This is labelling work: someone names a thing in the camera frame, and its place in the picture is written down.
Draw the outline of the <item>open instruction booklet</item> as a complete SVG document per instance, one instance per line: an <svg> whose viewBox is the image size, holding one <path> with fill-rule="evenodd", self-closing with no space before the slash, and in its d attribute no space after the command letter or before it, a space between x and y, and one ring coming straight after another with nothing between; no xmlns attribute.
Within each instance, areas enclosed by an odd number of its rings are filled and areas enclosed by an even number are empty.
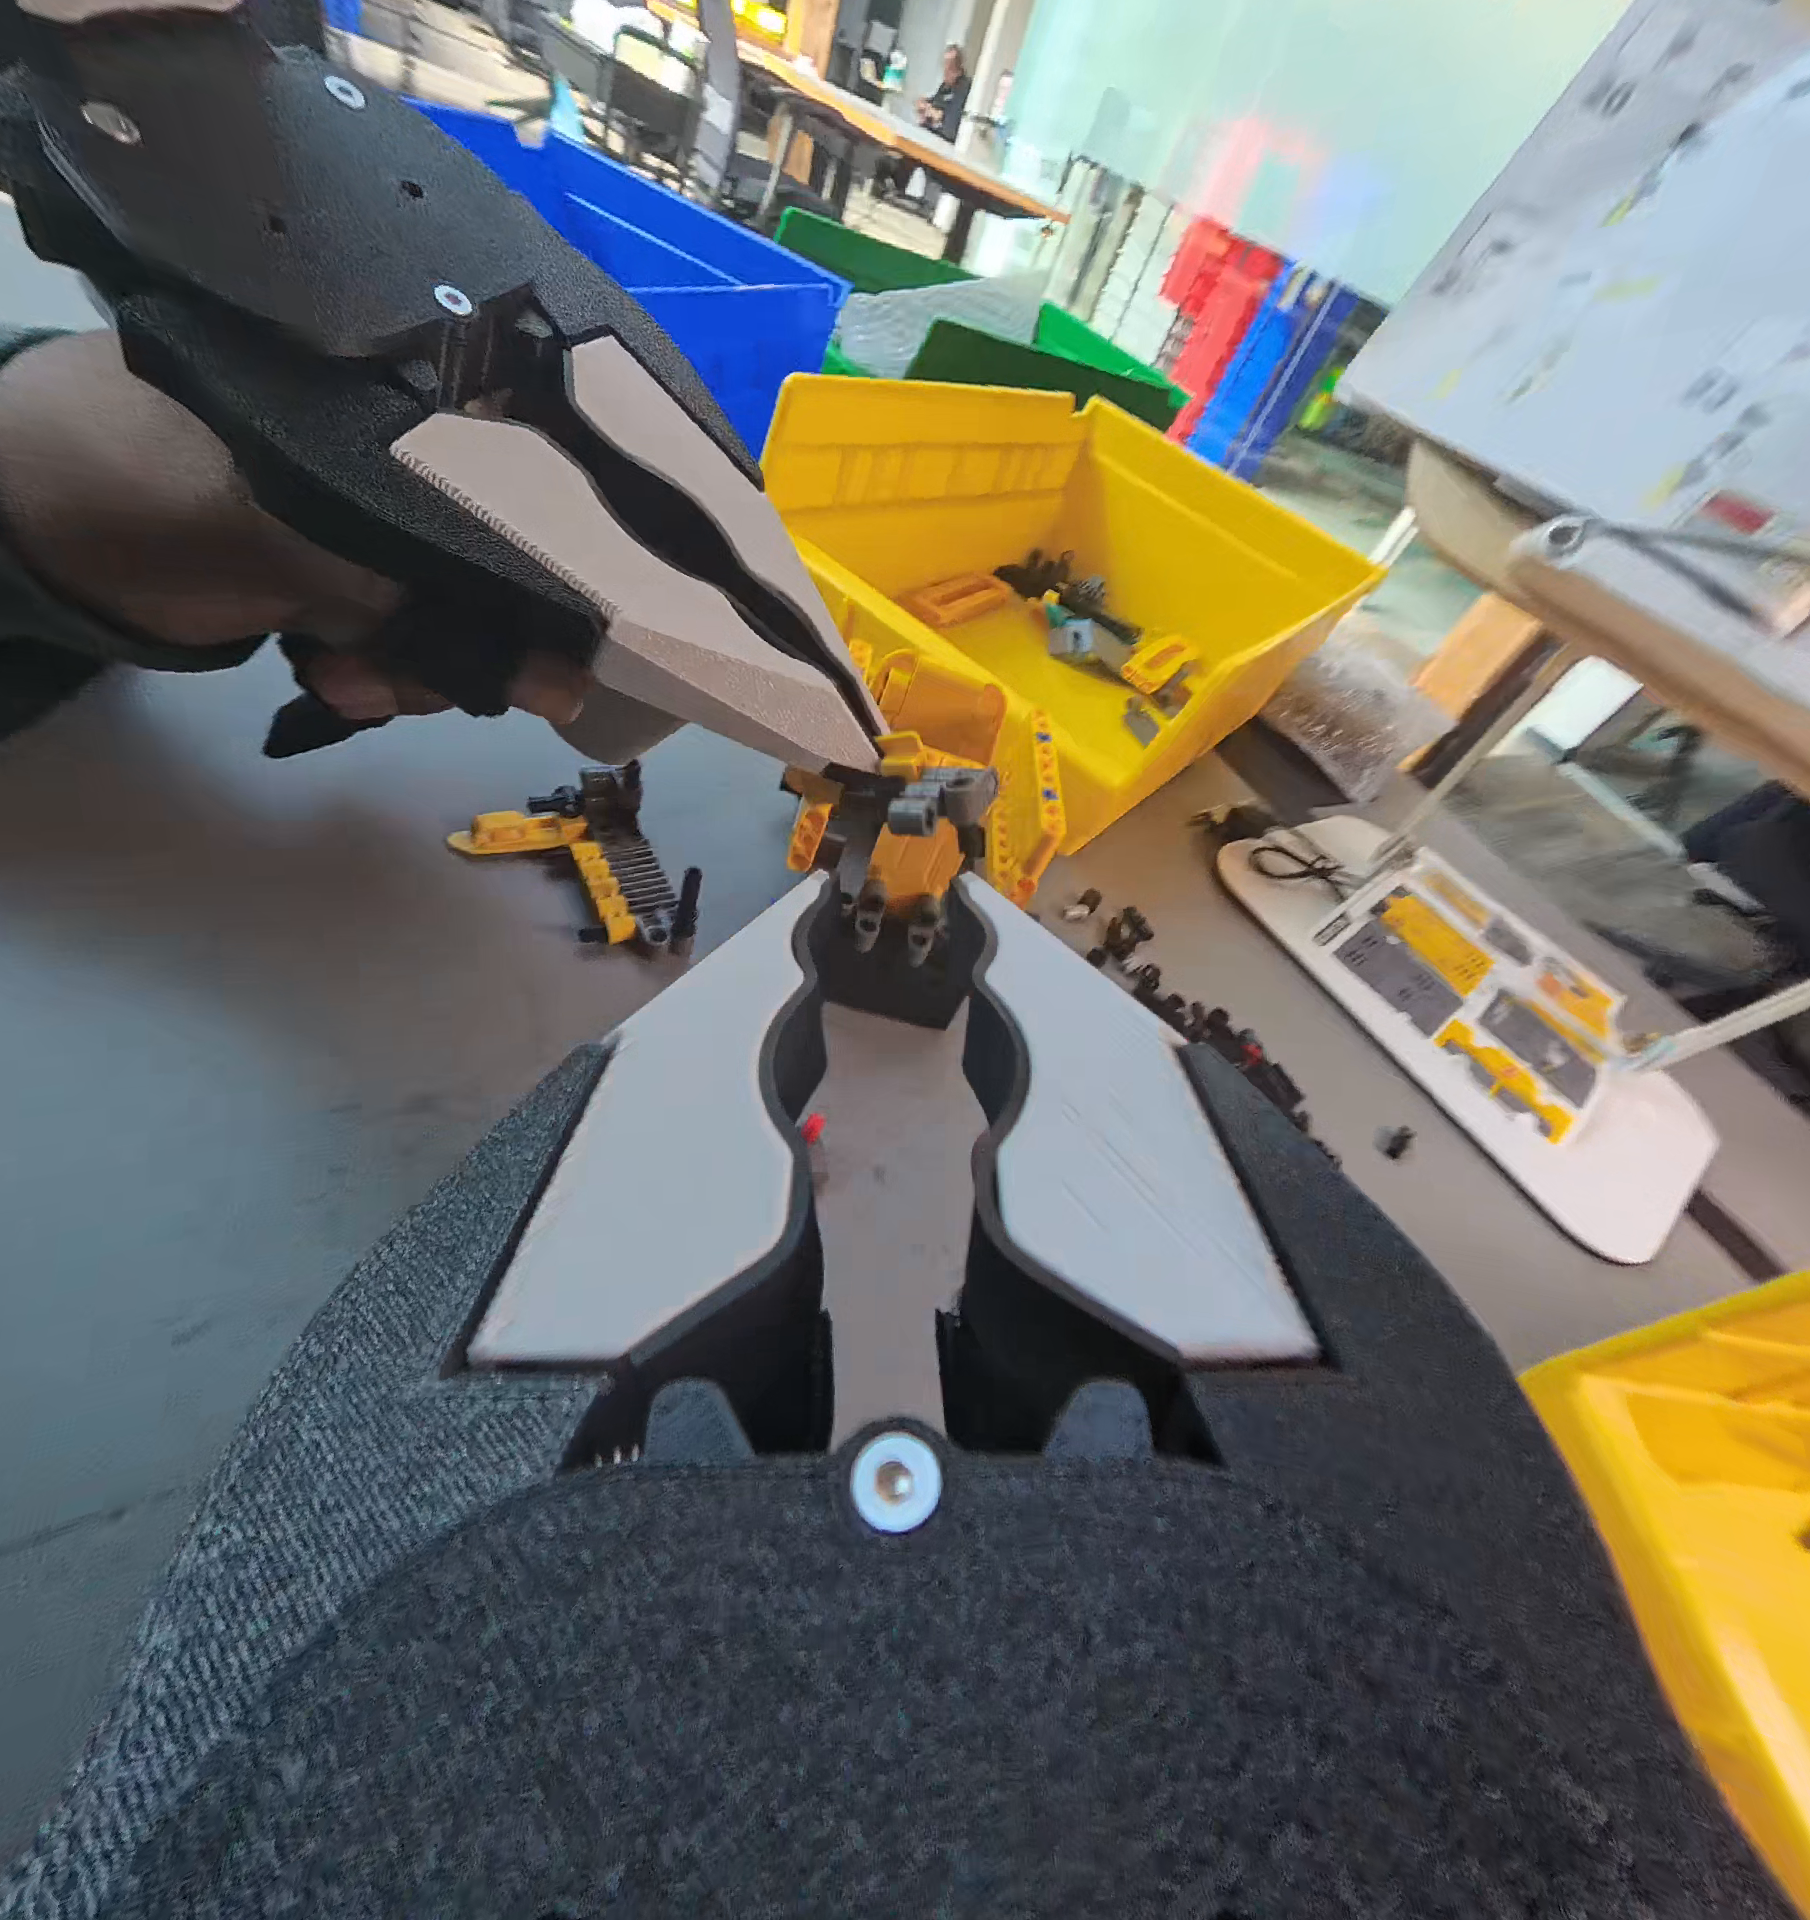
<svg viewBox="0 0 1810 1920"><path fill-rule="evenodd" d="M1628 7L1347 389L1534 513L1810 566L1810 5Z"/></svg>

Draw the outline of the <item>printed instruction sheet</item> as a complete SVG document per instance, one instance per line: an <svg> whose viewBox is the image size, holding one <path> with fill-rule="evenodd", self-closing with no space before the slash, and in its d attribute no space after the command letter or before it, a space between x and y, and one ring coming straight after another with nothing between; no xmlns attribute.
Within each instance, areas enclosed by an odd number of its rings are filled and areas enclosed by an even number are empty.
<svg viewBox="0 0 1810 1920"><path fill-rule="evenodd" d="M1311 943L1467 1111L1554 1149L1587 1131L1621 1060L1622 997L1447 861L1420 853L1354 888Z"/></svg>

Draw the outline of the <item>yellow black lego model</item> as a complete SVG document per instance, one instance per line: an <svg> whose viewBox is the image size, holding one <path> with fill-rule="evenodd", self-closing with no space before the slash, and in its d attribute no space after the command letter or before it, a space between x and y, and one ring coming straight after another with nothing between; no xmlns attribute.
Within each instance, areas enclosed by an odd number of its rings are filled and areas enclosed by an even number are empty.
<svg viewBox="0 0 1810 1920"><path fill-rule="evenodd" d="M996 770L998 801L989 816L986 853L965 872L1026 910L1065 834L1062 762L1049 716L1016 711L996 682L904 643L852 640L848 652L892 736L912 734L926 747ZM852 914L858 918L880 928L881 914Z"/></svg>

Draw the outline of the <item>clear plastic bag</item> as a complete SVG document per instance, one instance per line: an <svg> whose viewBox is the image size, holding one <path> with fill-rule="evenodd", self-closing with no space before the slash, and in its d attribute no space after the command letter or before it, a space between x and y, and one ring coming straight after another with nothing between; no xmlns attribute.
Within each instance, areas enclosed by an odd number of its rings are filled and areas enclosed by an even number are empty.
<svg viewBox="0 0 1810 1920"><path fill-rule="evenodd" d="M832 345L858 372L904 377L934 324L950 322L991 337L1029 345L1044 301L1044 278L965 278L880 294L851 294Z"/></svg>

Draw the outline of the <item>pile of small lego pins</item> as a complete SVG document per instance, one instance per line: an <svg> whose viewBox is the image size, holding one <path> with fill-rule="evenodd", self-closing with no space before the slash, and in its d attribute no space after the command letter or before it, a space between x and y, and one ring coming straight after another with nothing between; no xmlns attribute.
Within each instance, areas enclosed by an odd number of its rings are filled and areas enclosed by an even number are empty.
<svg viewBox="0 0 1810 1920"><path fill-rule="evenodd" d="M1300 1137L1339 1161L1314 1133L1300 1087L1269 1055L1255 1030L1235 1024L1223 1006L1187 999L1164 987L1158 961L1143 955L1158 935L1136 905L1104 914L1103 892L1086 888L1068 898L1054 918L1062 925L1091 935L1084 959L1093 968L1111 973L1131 999L1152 1013L1181 1043L1206 1047L1223 1060Z"/></svg>

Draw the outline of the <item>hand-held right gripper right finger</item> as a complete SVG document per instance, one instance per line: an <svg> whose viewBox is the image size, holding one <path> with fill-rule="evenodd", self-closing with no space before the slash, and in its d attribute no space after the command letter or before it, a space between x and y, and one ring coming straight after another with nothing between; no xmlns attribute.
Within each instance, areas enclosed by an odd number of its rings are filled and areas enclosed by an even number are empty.
<svg viewBox="0 0 1810 1920"><path fill-rule="evenodd" d="M1322 1349L1182 1043L983 885L961 885L982 1133L961 1280L961 1435L1046 1436L1118 1383L1181 1435L1194 1375Z"/></svg>

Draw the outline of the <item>black lego parts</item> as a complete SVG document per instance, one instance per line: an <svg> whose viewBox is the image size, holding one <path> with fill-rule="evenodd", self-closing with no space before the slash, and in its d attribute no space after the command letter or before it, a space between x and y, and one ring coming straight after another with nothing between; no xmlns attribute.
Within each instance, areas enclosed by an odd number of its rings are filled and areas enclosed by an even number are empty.
<svg viewBox="0 0 1810 1920"><path fill-rule="evenodd" d="M1084 620L1125 643L1138 639L1141 628L1111 608L1104 575L1075 572L1069 551L1049 557L1035 548L993 575L1019 598L1049 606L1052 623Z"/></svg>

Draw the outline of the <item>bubble wrap sheet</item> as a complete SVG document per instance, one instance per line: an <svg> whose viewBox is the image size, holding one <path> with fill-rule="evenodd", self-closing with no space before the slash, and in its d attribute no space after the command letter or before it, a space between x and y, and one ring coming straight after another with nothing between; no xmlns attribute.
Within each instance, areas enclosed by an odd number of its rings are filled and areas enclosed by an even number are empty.
<svg viewBox="0 0 1810 1920"><path fill-rule="evenodd" d="M1343 640L1303 657L1257 719L1359 806L1378 803L1402 768L1456 725L1391 659Z"/></svg>

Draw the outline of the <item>stack of red blue bins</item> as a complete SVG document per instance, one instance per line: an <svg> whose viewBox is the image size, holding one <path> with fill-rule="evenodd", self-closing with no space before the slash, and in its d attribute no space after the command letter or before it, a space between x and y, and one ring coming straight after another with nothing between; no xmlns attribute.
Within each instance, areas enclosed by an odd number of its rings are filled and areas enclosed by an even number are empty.
<svg viewBox="0 0 1810 1920"><path fill-rule="evenodd" d="M1351 359L1388 308L1207 216L1184 227L1159 282L1176 315L1169 435L1244 483L1279 442L1332 410Z"/></svg>

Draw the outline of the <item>small yellow lego subassembly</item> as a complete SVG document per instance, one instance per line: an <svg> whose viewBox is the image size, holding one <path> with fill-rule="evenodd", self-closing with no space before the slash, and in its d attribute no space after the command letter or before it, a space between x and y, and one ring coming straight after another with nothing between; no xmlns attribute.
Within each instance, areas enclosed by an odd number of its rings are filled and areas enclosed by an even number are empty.
<svg viewBox="0 0 1810 1920"><path fill-rule="evenodd" d="M848 914L934 918L953 880L983 859L998 773L898 734L872 770L790 766L789 867L823 872Z"/></svg>

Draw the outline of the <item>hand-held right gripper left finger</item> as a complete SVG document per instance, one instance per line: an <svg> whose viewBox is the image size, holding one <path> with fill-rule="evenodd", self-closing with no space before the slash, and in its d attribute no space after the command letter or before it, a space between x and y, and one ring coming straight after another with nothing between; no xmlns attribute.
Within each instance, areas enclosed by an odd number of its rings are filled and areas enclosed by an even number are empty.
<svg viewBox="0 0 1810 1920"><path fill-rule="evenodd" d="M822 955L802 878L604 1040L462 1341L487 1375L603 1381L585 1436L640 1436L680 1381L749 1436L827 1436L833 1354L813 1151Z"/></svg>

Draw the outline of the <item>white book stand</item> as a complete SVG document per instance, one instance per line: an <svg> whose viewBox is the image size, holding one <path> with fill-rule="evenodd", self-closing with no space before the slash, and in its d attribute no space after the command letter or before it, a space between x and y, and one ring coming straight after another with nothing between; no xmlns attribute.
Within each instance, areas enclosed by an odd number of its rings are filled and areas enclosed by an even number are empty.
<svg viewBox="0 0 1810 1920"><path fill-rule="evenodd" d="M1810 982L1667 1034L1632 1034L1577 1143L1548 1147L1467 1111L1442 1068L1345 985L1314 928L1347 895L1431 853L1428 828L1574 664L1606 661L1663 706L1720 739L1810 803L1810 539L1754 531L1756 513L1695 513L1676 529L1589 513L1548 514L1514 481L1418 442L1406 478L1416 531L1457 572L1530 622L1537 666L1511 692L1487 692L1442 741L1441 772L1391 830L1354 813L1222 845L1215 876L1322 993L1587 1254L1643 1265L1663 1246L1716 1152L1703 1110L1676 1069L1810 1010Z"/></svg>

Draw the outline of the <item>green storage bin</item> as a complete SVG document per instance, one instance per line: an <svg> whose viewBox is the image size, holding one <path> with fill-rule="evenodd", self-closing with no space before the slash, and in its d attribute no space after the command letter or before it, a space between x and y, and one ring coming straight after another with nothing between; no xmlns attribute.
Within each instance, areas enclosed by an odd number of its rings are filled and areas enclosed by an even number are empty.
<svg viewBox="0 0 1810 1920"><path fill-rule="evenodd" d="M982 278L797 207L779 215L774 235L789 253L842 278L848 296ZM876 377L844 359L833 346L833 331L823 351L822 372ZM1042 301L1029 345L996 340L980 330L941 322L931 326L909 374L881 380L1060 393L1075 402L1103 396L1162 433L1172 428L1184 402L1172 380L1051 301Z"/></svg>

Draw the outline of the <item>person's left hand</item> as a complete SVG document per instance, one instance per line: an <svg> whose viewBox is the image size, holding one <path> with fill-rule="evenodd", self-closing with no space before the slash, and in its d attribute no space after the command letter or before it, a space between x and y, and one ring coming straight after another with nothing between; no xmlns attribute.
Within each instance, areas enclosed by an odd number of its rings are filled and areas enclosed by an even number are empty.
<svg viewBox="0 0 1810 1920"><path fill-rule="evenodd" d="M305 640L309 690L351 722L447 714L390 661L402 591L269 514L231 453L134 377L111 331L0 362L0 548L111 640L163 659Z"/></svg>

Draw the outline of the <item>yellow lego subassembly with rack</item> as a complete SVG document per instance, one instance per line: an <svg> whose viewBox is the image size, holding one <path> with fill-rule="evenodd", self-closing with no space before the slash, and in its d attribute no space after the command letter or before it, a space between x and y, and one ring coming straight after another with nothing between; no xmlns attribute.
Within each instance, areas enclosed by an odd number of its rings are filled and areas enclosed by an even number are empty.
<svg viewBox="0 0 1810 1920"><path fill-rule="evenodd" d="M576 782L517 811L476 813L443 845L464 861L538 861L578 890L581 948L687 959L700 924L703 873L675 882L643 830L644 768L585 764Z"/></svg>

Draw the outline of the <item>yellow bin with small parts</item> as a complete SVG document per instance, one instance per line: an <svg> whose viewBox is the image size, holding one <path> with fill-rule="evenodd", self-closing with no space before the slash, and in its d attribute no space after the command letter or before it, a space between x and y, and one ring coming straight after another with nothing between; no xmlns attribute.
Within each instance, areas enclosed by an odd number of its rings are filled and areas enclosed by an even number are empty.
<svg viewBox="0 0 1810 1920"><path fill-rule="evenodd" d="M1810 1269L1517 1383L1676 1719L1810 1916Z"/></svg>

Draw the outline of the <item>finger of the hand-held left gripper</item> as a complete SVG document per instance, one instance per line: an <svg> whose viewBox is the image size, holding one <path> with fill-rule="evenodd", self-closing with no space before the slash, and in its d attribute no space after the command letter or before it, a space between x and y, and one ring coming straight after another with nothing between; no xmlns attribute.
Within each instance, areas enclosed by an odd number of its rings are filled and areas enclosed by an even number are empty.
<svg viewBox="0 0 1810 1920"><path fill-rule="evenodd" d="M585 469L532 425L440 413L397 458L595 611L596 682L785 766L876 773L880 754L825 674L755 635L711 584L675 572L610 513Z"/></svg>
<svg viewBox="0 0 1810 1920"><path fill-rule="evenodd" d="M566 351L591 481L667 572L674 645L637 645L643 702L732 739L873 739L873 701L749 456L620 337Z"/></svg>

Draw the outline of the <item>large yellow storage bin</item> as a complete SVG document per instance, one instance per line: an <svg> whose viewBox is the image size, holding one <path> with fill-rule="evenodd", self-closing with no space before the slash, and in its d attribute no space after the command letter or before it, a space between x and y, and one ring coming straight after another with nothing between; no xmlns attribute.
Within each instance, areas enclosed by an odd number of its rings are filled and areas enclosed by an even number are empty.
<svg viewBox="0 0 1810 1920"><path fill-rule="evenodd" d="M1049 716L1078 853L1248 722L1381 578L1347 544L1103 396L797 374L761 454L770 500L848 640L904 643ZM1162 714L1044 650L1039 602L938 632L898 596L1069 551L1138 639L1200 666Z"/></svg>

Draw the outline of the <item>black office chair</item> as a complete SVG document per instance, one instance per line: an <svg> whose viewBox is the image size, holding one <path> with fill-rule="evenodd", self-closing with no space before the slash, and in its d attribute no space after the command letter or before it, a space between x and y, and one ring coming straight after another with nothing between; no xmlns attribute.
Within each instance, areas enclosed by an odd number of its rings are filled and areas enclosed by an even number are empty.
<svg viewBox="0 0 1810 1920"><path fill-rule="evenodd" d="M547 12L538 52L555 84L551 120L604 157L694 187L705 41L646 7L590 5L583 26Z"/></svg>
<svg viewBox="0 0 1810 1920"><path fill-rule="evenodd" d="M1728 985L1687 987L1675 999L1695 1021L1725 1017L1810 979L1810 803L1767 782L1680 834L1695 878L1732 886L1760 943L1754 968Z"/></svg>

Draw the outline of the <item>wooden office table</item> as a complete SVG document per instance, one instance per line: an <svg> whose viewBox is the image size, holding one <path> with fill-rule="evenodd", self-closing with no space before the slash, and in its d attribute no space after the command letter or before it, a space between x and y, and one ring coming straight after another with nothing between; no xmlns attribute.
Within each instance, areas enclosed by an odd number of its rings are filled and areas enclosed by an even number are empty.
<svg viewBox="0 0 1810 1920"><path fill-rule="evenodd" d="M974 221L991 215L1029 221L1044 232L1068 226L1069 212L1052 201L1003 179L993 167L958 152L938 132L892 117L844 85L823 79L797 57L742 34L732 5L659 5L648 12L700 35L700 93L694 118L692 185L700 203L744 209L749 226L772 230L784 193L802 181L794 172L794 144L806 138L832 161L822 193L842 209L848 179L863 162L898 161L954 205L943 237L944 261L961 265ZM761 91L772 103L770 152L762 161L741 157L744 109Z"/></svg>

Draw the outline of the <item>blue storage bin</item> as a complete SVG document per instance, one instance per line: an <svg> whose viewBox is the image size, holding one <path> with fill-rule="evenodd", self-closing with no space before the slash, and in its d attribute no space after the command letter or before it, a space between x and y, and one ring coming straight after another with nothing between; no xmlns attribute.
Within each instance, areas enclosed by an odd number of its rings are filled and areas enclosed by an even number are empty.
<svg viewBox="0 0 1810 1920"><path fill-rule="evenodd" d="M851 294L840 276L563 133L524 140L504 117L436 91L417 109L624 286L749 451L762 449L785 380L823 370Z"/></svg>

